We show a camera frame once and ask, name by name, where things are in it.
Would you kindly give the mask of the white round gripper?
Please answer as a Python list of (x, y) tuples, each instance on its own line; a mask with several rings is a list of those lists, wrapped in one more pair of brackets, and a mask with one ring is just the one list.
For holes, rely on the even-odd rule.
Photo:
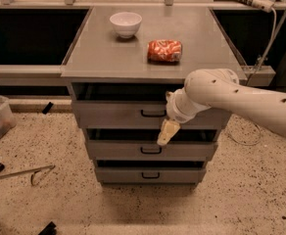
[(177, 89), (174, 92), (167, 92), (167, 116), (169, 119), (165, 119), (162, 123), (161, 131), (158, 136), (157, 144), (159, 146), (165, 146), (170, 139), (180, 129), (179, 123), (185, 123), (193, 119), (198, 109), (190, 101), (183, 89)]

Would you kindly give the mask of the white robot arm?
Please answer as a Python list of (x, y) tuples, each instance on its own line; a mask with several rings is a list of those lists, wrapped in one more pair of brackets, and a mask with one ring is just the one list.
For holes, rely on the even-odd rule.
[(286, 93), (243, 86), (229, 69), (194, 70), (167, 93), (167, 118), (157, 144), (166, 145), (182, 123), (210, 108), (222, 109), (286, 138)]

